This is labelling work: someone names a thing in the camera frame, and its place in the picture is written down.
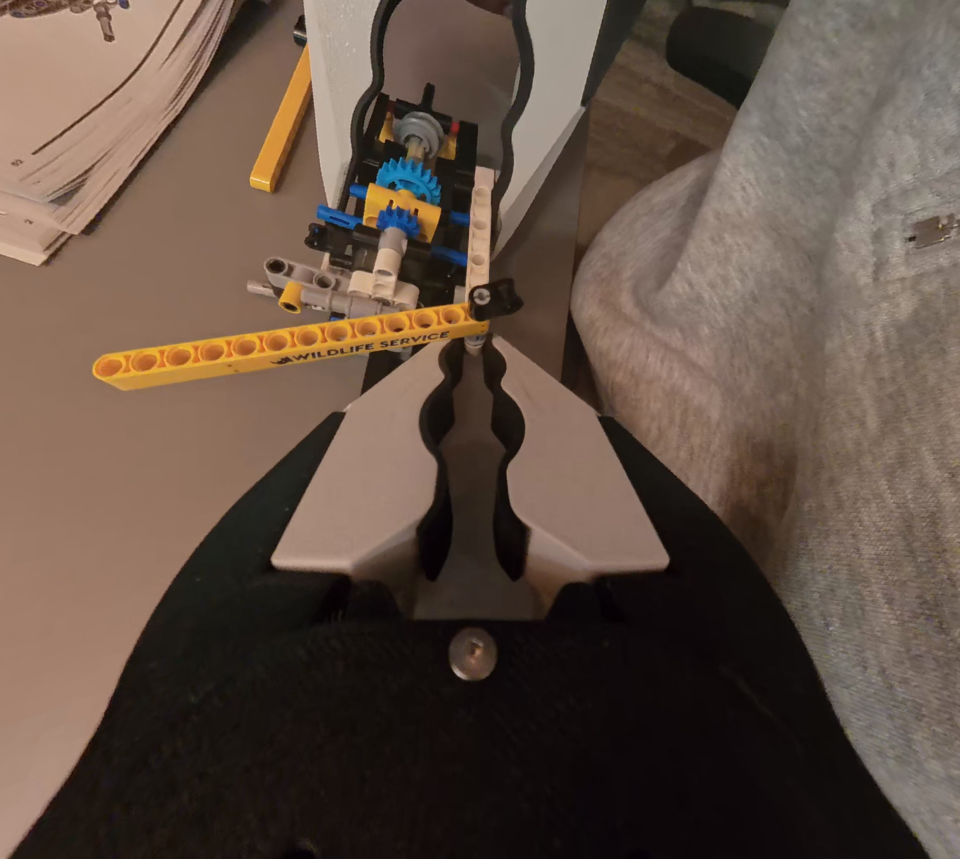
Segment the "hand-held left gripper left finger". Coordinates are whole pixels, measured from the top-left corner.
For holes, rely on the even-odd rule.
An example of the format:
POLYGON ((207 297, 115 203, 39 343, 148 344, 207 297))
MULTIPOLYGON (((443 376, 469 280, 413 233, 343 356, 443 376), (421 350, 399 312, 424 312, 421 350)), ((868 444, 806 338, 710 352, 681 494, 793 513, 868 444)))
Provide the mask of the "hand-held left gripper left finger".
POLYGON ((453 424, 461 341, 426 344, 342 415, 271 556, 277 570, 435 580, 452 513, 439 445, 453 424))

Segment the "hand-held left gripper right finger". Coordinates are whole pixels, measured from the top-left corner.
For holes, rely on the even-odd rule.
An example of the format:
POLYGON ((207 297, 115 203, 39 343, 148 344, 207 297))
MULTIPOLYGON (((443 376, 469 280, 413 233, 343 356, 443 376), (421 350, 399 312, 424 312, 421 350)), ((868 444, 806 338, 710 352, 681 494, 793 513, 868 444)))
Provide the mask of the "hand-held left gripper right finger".
POLYGON ((666 571, 669 555, 601 421, 502 337, 483 351, 491 431, 503 448, 493 540, 536 602, 574 584, 666 571))

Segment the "printed yellow lego beam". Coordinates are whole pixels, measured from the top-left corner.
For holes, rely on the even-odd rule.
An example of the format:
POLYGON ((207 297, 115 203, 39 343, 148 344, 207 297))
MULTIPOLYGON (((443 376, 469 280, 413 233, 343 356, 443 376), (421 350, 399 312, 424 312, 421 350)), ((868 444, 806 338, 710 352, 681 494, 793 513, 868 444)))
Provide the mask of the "printed yellow lego beam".
POLYGON ((112 352, 94 361, 91 373, 127 392, 380 351, 402 352, 488 331, 489 324, 472 318, 466 304, 441 305, 112 352))

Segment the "lego gear model assembly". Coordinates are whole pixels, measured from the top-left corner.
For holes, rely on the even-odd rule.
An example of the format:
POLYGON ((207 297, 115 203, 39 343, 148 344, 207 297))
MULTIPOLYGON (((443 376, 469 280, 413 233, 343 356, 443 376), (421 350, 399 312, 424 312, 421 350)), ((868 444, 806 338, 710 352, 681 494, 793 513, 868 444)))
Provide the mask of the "lego gear model assembly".
POLYGON ((324 322, 414 314, 465 303, 487 323, 522 309, 511 277, 492 279, 494 170, 479 164, 478 125, 380 93, 362 134, 342 209, 318 205, 304 243, 315 265, 264 262, 246 291, 324 322))

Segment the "plain yellow lego beam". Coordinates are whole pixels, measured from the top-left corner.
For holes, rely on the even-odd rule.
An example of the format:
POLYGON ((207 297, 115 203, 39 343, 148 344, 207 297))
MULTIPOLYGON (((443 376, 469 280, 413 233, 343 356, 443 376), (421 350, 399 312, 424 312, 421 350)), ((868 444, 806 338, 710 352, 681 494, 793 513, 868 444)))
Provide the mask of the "plain yellow lego beam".
POLYGON ((277 191, 312 98, 310 56, 307 46, 294 68, 281 103, 248 176, 256 191, 277 191))

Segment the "lego instruction booklet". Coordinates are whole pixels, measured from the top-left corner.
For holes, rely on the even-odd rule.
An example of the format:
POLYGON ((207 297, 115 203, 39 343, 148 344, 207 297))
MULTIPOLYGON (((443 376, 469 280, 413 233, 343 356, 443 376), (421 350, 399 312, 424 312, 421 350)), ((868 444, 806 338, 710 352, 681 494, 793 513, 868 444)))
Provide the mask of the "lego instruction booklet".
POLYGON ((96 219, 246 1, 1 0, 2 256, 40 266, 96 219))

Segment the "person in grey sweater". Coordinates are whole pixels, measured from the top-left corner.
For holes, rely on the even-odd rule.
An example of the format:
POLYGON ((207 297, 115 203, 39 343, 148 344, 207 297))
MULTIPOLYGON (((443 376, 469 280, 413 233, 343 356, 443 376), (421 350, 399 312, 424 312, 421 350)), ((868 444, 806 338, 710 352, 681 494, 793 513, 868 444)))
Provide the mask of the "person in grey sweater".
POLYGON ((906 846, 958 857, 958 0, 790 0, 725 144, 610 219, 571 305, 906 846))

